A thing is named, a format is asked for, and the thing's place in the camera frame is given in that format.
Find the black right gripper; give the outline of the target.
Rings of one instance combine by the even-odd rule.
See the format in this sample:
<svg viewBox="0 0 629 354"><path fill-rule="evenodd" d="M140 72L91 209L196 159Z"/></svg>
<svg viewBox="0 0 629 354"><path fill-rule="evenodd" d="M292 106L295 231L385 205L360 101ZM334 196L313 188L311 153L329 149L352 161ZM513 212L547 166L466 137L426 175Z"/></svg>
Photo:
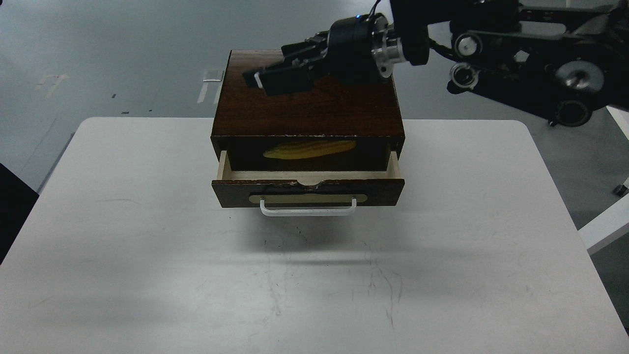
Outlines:
<svg viewBox="0 0 629 354"><path fill-rule="evenodd" d="M248 88L267 96L306 92L317 79L342 84L383 84L397 63L406 62L402 42L383 14L337 20L327 34L281 47L283 60L242 72Z"/></svg>

